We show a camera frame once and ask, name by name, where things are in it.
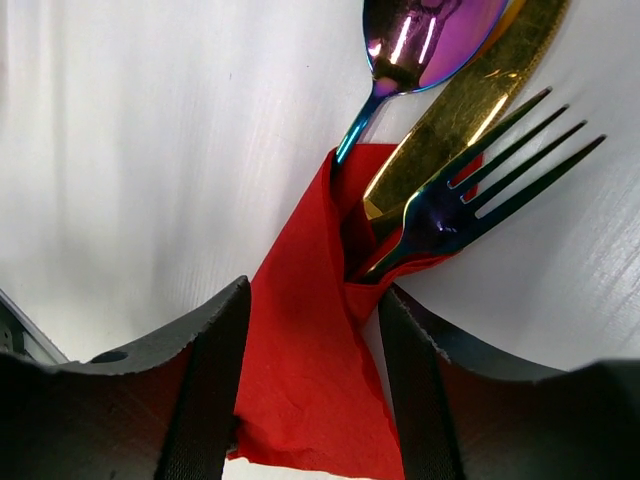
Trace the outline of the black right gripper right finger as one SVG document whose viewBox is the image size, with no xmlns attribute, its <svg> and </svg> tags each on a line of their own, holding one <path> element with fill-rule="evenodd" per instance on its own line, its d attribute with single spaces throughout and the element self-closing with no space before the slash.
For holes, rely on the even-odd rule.
<svg viewBox="0 0 640 480">
<path fill-rule="evenodd" d="M 639 364 L 564 372 L 489 345 L 399 287 L 378 306 L 408 479 L 635 479 Z"/>
</svg>

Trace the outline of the iridescent rainbow fork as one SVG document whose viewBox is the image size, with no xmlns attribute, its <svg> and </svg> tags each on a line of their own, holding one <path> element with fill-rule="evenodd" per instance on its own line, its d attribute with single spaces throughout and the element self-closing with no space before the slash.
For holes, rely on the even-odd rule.
<svg viewBox="0 0 640 480">
<path fill-rule="evenodd" d="M 393 268 L 419 255 L 444 256 L 461 251 L 541 194 L 607 139 L 605 134 L 598 136 L 540 178 L 493 208 L 489 213 L 478 216 L 477 212 L 481 207 L 489 203 L 587 124 L 585 120 L 581 121 L 486 190 L 467 199 L 466 195 L 472 188 L 510 159 L 569 108 L 567 104 L 563 105 L 489 163 L 482 165 L 461 181 L 456 179 L 465 167 L 484 153 L 488 147 L 550 93 L 550 88 L 537 93 L 484 133 L 476 142 L 467 146 L 421 185 L 404 206 L 402 232 L 397 244 L 365 273 L 357 275 L 356 279 L 365 284 L 373 284 L 380 281 Z"/>
</svg>

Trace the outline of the iridescent rainbow spoon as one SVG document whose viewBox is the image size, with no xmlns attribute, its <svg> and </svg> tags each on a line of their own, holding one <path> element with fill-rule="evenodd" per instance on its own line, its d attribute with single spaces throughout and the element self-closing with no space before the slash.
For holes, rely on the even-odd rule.
<svg viewBox="0 0 640 480">
<path fill-rule="evenodd" d="M 335 150 L 342 166 L 387 99 L 432 88 L 465 66 L 503 16 L 493 0 L 369 0 L 362 26 L 370 94 Z"/>
</svg>

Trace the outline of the red paper napkin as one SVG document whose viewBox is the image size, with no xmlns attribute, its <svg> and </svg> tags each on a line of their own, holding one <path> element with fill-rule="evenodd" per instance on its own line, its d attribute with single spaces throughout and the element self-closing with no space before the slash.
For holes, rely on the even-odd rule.
<svg viewBox="0 0 640 480">
<path fill-rule="evenodd" d="M 400 479 L 398 435 L 360 331 L 397 277 L 440 263 L 420 255 L 373 285 L 344 270 L 388 249 L 361 208 L 393 152 L 360 144 L 340 176 L 316 173 L 251 283 L 235 413 L 237 455 L 346 477 Z"/>
</svg>

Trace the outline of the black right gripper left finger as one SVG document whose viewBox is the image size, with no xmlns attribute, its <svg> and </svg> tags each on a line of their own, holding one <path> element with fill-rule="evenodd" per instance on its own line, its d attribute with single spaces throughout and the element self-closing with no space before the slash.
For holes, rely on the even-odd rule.
<svg viewBox="0 0 640 480">
<path fill-rule="evenodd" d="M 218 479 L 251 306 L 246 277 L 87 363 L 1 357 L 5 479 Z"/>
</svg>

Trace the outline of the gold knife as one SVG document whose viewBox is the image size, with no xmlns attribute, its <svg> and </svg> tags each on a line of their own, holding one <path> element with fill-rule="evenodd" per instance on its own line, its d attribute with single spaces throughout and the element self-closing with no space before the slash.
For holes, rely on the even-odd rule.
<svg viewBox="0 0 640 480">
<path fill-rule="evenodd" d="M 570 4 L 511 3 L 480 52 L 447 83 L 369 183 L 362 200 L 368 220 L 391 215 L 495 125 L 544 57 Z"/>
</svg>

